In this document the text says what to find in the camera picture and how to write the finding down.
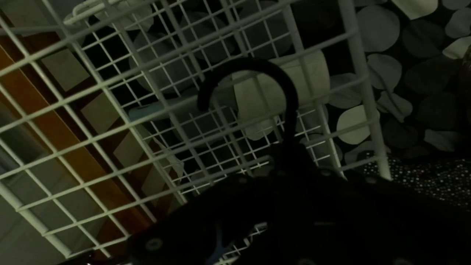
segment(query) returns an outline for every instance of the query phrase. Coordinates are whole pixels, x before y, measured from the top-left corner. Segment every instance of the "dish rack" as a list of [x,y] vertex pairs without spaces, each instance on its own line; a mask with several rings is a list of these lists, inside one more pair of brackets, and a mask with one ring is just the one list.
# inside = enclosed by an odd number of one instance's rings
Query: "dish rack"
[[[21,131],[38,143],[38,154],[25,159],[0,140],[2,154],[11,160],[0,175],[0,194],[65,259],[90,249],[111,257],[133,232],[218,179],[236,172],[262,174],[270,160],[267,148],[281,140],[284,106],[268,93],[277,87],[270,90],[272,84],[264,76],[242,72],[221,82],[209,112],[196,110],[205,75],[240,56],[271,59],[302,90],[298,137],[317,165],[342,175],[377,162],[380,175],[390,178],[353,3],[339,0],[343,31],[312,45],[299,32],[296,3],[87,0],[63,17],[50,0],[41,0],[59,38],[36,51],[25,45],[25,31],[0,17],[18,51],[18,59],[0,69],[2,97],[11,107],[0,134]],[[340,42],[355,72],[333,85],[323,50]],[[90,75],[68,91],[59,88],[44,60],[63,50]],[[8,87],[8,78],[19,70],[33,72],[43,84],[44,104],[28,109]],[[365,119],[334,128],[325,104],[353,87],[362,94]],[[65,132],[43,121],[55,115],[68,123],[75,141],[62,143]],[[346,163],[336,143],[358,129],[371,134],[374,156]],[[247,244],[234,244],[221,262],[234,260]]]

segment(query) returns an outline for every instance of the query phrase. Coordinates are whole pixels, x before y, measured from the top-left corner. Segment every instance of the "black hook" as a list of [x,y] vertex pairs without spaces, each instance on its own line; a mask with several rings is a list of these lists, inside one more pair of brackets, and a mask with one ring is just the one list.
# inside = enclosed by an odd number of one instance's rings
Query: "black hook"
[[220,81],[228,76],[230,73],[239,70],[262,72],[278,82],[286,97],[284,146],[295,144],[296,119],[299,107],[298,91],[292,78],[278,65],[271,63],[268,60],[256,57],[240,57],[221,65],[206,76],[197,95],[197,107],[200,110],[208,110],[211,95],[214,90],[218,87]]

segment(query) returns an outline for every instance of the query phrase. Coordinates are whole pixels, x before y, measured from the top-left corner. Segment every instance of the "wire grid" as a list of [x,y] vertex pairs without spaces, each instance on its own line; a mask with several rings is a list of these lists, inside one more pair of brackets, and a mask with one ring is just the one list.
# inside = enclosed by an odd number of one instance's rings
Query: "wire grid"
[[[114,3],[103,0],[103,9],[99,10],[102,15],[100,20],[90,22],[89,16],[72,17],[75,25],[83,26],[77,31],[63,23],[62,17],[59,17],[49,0],[43,0],[41,3],[56,20],[63,38],[34,54],[28,53],[19,37],[15,35],[15,29],[0,19],[0,26],[24,56],[24,59],[16,63],[0,69],[0,76],[6,76],[25,66],[33,66],[55,95],[50,106],[38,109],[34,113],[27,113],[8,93],[8,90],[0,87],[2,94],[21,115],[19,119],[3,125],[0,132],[6,132],[18,126],[28,126],[47,147],[47,154],[24,162],[13,148],[0,138],[0,147],[16,163],[13,169],[3,172],[0,179],[5,181],[18,174],[27,174],[27,176],[44,193],[40,199],[24,201],[9,188],[9,185],[0,184],[0,194],[6,197],[18,213],[36,227],[44,238],[62,252],[65,257],[75,256],[87,249],[100,250],[105,256],[112,256],[109,247],[124,243],[133,234],[119,221],[119,218],[116,218],[118,213],[128,209],[140,209],[146,218],[156,222],[158,218],[149,207],[149,203],[167,196],[174,197],[178,203],[186,203],[189,197],[200,194],[205,188],[230,174],[258,174],[258,171],[268,165],[268,148],[283,140],[283,121],[277,118],[280,112],[270,110],[267,98],[264,98],[264,104],[268,109],[267,115],[259,116],[256,121],[243,123],[237,122],[237,112],[227,106],[224,100],[220,100],[218,95],[215,95],[214,106],[209,112],[186,112],[186,115],[181,115],[181,109],[196,104],[194,93],[199,90],[206,72],[239,56],[271,53],[274,57],[280,57],[277,59],[278,63],[298,60],[303,69],[306,82],[309,84],[309,73],[303,57],[340,41],[349,42],[356,78],[348,84],[333,87],[330,94],[340,93],[361,84],[364,87],[364,106],[368,121],[343,131],[331,129],[328,126],[327,109],[323,106],[328,98],[328,94],[325,94],[324,97],[312,100],[312,103],[300,107],[298,116],[298,135],[303,138],[302,141],[318,165],[330,166],[339,174],[343,174],[343,171],[378,162],[381,175],[389,178],[378,116],[368,84],[368,70],[362,57],[362,45],[352,3],[349,0],[339,0],[346,28],[345,34],[314,47],[303,47],[290,7],[295,1],[296,0],[280,0],[272,6],[264,6],[259,1],[252,1],[256,3],[255,12],[240,16],[239,10],[243,4],[249,3],[247,0],[221,0],[221,7],[217,10],[208,4],[208,0],[203,0],[208,15],[194,19],[186,12],[186,1],[140,1],[140,4],[116,12],[116,6]],[[136,12],[143,7],[150,7],[152,12],[147,16],[137,16]],[[224,17],[227,25],[221,25],[218,17]],[[272,32],[268,26],[271,19],[281,20],[286,26],[286,32],[278,35]],[[146,25],[150,20],[161,23],[164,34],[153,37],[143,34],[143,42],[137,45],[127,31],[130,28],[137,28],[139,32],[146,32]],[[212,26],[214,31],[206,35],[200,35],[196,32],[200,25]],[[253,28],[262,35],[265,34],[267,40],[250,40],[247,32]],[[86,35],[89,35],[89,41],[81,44],[80,40]],[[119,41],[121,53],[112,51],[111,44],[108,42],[112,40]],[[290,41],[293,44],[293,54],[281,57],[281,51],[278,51],[278,48],[283,41]],[[169,47],[169,50],[161,53],[161,44]],[[55,82],[46,75],[44,69],[38,63],[41,57],[63,47],[71,47],[78,54],[94,79],[94,85],[66,97],[59,93]],[[222,59],[220,62],[215,62],[212,59],[214,54],[209,51],[215,47],[220,47],[221,51],[220,57]],[[103,60],[100,63],[91,60],[96,51],[102,53]],[[175,68],[183,70],[183,73],[169,70]],[[255,84],[258,84],[259,94],[264,95],[264,93],[261,93],[262,87],[253,73],[247,73],[237,79],[227,79],[221,84],[218,93],[230,90],[234,84],[247,78],[252,78]],[[137,84],[143,87],[140,93],[136,91]],[[127,97],[118,97],[118,90],[125,93]],[[77,113],[78,110],[74,109],[72,104],[94,93],[106,95],[122,121],[121,125],[100,134],[87,128],[86,122],[80,118]],[[156,101],[159,104],[158,110],[131,118],[130,113],[133,110],[155,104]],[[58,148],[50,143],[47,135],[44,135],[44,132],[36,125],[36,119],[59,109],[63,109],[71,116],[71,119],[78,125],[81,134],[86,135],[86,140],[65,148]],[[265,119],[270,121],[267,131],[272,131],[272,134],[267,134],[256,143],[250,141],[243,129]],[[212,123],[212,128],[203,128],[202,123]],[[367,160],[343,165],[339,159],[339,148],[336,147],[334,140],[342,134],[365,126],[371,129],[377,154]],[[116,165],[109,151],[100,146],[100,141],[122,132],[130,134],[144,153],[143,159],[130,166]],[[83,147],[96,150],[97,156],[105,160],[109,168],[105,175],[84,181],[77,169],[71,166],[66,156]],[[180,169],[177,175],[171,174],[175,171],[175,163],[169,163],[169,157],[178,157],[181,163],[192,163],[193,166],[192,169]],[[74,185],[63,187],[62,190],[52,190],[34,172],[36,166],[41,166],[53,160],[63,166],[66,174],[72,176],[75,182]],[[153,169],[158,171],[167,182],[167,188],[156,194],[139,194],[127,179],[127,174],[143,166],[153,166]],[[131,201],[115,207],[102,201],[100,196],[96,194],[94,187],[108,181],[118,182],[124,187],[124,190],[130,193]],[[74,209],[62,203],[66,196],[74,196],[77,193],[86,193],[96,204],[97,210],[91,216],[77,218],[72,213]],[[44,213],[41,213],[41,207],[46,204],[53,204],[58,207],[58,212],[63,215],[63,222],[61,222],[61,225],[47,225],[47,219],[44,219]],[[97,231],[91,227],[94,222],[100,222],[103,219],[112,222],[116,229],[119,229],[121,235],[108,241],[99,240],[96,235]],[[74,246],[69,246],[65,237],[81,238],[83,243],[74,243]],[[225,260],[234,259],[247,246],[249,243],[246,246],[234,246],[233,250],[225,254]]]

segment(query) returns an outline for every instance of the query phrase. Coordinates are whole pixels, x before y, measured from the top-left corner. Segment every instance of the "white wire rack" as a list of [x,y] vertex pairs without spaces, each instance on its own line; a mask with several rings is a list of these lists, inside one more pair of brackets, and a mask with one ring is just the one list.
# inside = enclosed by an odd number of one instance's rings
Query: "white wire rack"
[[[318,165],[330,166],[343,174],[343,171],[377,162],[380,174],[384,178],[390,178],[378,113],[368,81],[368,68],[364,60],[352,1],[339,0],[345,32],[312,47],[305,47],[300,38],[292,12],[295,1],[278,0],[270,6],[253,1],[256,3],[256,10],[249,15],[240,15],[240,9],[249,0],[220,0],[217,9],[209,4],[209,0],[202,0],[200,3],[206,7],[206,15],[194,17],[186,12],[186,4],[189,3],[183,0],[128,0],[125,6],[122,6],[124,1],[121,0],[89,0],[71,10],[71,16],[61,17],[50,0],[41,0],[41,4],[44,4],[56,23],[49,28],[55,29],[61,35],[61,40],[36,53],[28,51],[21,34],[40,29],[15,28],[0,17],[2,32],[11,38],[22,54],[22,59],[0,69],[0,76],[5,78],[19,69],[33,68],[52,95],[50,104],[34,112],[25,112],[18,98],[3,87],[5,84],[0,87],[2,95],[18,112],[18,119],[5,123],[0,128],[0,134],[25,126],[44,146],[43,156],[24,160],[15,153],[12,146],[0,140],[3,151],[15,162],[15,166],[0,175],[0,194],[65,257],[75,256],[89,249],[99,250],[103,256],[112,256],[114,246],[121,246],[134,232],[130,224],[124,221],[124,213],[136,210],[149,224],[158,222],[159,216],[155,213],[153,201],[168,199],[186,203],[189,197],[199,194],[208,185],[230,174],[242,171],[258,174],[268,165],[267,148],[281,141],[283,122],[277,118],[280,109],[271,110],[268,104],[270,98],[264,95],[264,87],[253,73],[227,79],[218,90],[230,91],[234,85],[252,79],[264,98],[261,104],[267,107],[265,115],[240,122],[237,110],[220,97],[215,97],[214,107],[208,113],[189,110],[189,107],[192,109],[196,104],[196,91],[200,81],[205,79],[206,72],[239,56],[270,53],[274,62],[280,65],[298,62],[308,87],[315,87],[309,78],[309,62],[306,62],[306,57],[342,41],[348,42],[351,60],[355,66],[355,79],[339,87],[331,87],[325,94],[312,95],[312,100],[303,100],[303,106],[299,110],[298,135],[303,138],[306,148]],[[277,19],[286,31],[281,34],[274,32],[270,28],[272,19]],[[162,34],[143,34],[155,23],[161,25]],[[200,35],[199,26],[202,25],[211,25],[212,31]],[[250,40],[253,28],[261,35],[265,35],[264,41]],[[142,34],[140,44],[136,42],[130,31]],[[119,47],[124,50],[121,54],[114,51],[116,44],[109,44],[112,40],[119,41]],[[286,41],[292,42],[293,50],[289,56],[283,56],[280,51]],[[171,47],[165,53],[159,50],[159,44],[164,42]],[[44,65],[40,63],[41,59],[62,48],[71,48],[93,79],[91,85],[66,95],[59,91],[58,84],[47,73]],[[218,50],[220,59],[214,59],[214,50]],[[100,51],[102,54],[99,63],[93,57],[94,51]],[[137,93],[136,84],[144,88]],[[368,119],[337,131],[328,125],[324,103],[334,93],[342,93],[352,87],[362,88]],[[90,125],[80,113],[81,110],[75,107],[77,101],[93,94],[100,94],[106,98],[112,115],[118,121],[114,126],[100,132],[90,129]],[[75,123],[77,134],[83,135],[80,143],[58,147],[38,128],[37,121],[41,116],[59,110],[66,113]],[[267,129],[274,129],[274,132],[265,134],[255,143],[247,138],[245,128],[261,121],[270,121]],[[343,163],[337,156],[336,138],[364,128],[371,131],[376,156],[355,163]],[[133,143],[133,148],[142,156],[128,165],[116,162],[111,150],[102,144],[116,135],[127,135]],[[71,163],[69,156],[83,148],[93,150],[93,156],[103,163],[103,174],[93,178],[84,176]],[[58,174],[63,174],[63,178],[71,178],[72,184],[53,187],[37,172],[37,168],[53,162],[61,168]],[[161,188],[150,188],[152,191],[143,194],[140,188],[133,185],[130,175],[142,168],[150,168],[150,171],[162,178],[164,184],[161,184]],[[34,199],[21,197],[12,182],[9,182],[9,179],[18,175],[31,181],[31,185],[40,190],[41,196]],[[108,187],[111,182],[122,188],[128,194],[128,200],[116,201],[116,204],[106,201],[103,197],[108,194],[99,194],[100,188],[97,187]],[[93,206],[93,210],[86,216],[80,216],[75,210],[80,203],[75,203],[75,206],[65,203],[71,201],[66,197],[78,194],[86,194],[80,200],[83,203],[87,200]],[[58,216],[53,216],[55,222],[47,219],[44,210],[49,215],[58,212]],[[100,238],[99,234],[105,224],[112,225],[114,229],[119,231],[115,234],[119,235]],[[227,253],[227,260],[237,257],[245,247],[234,246]]]

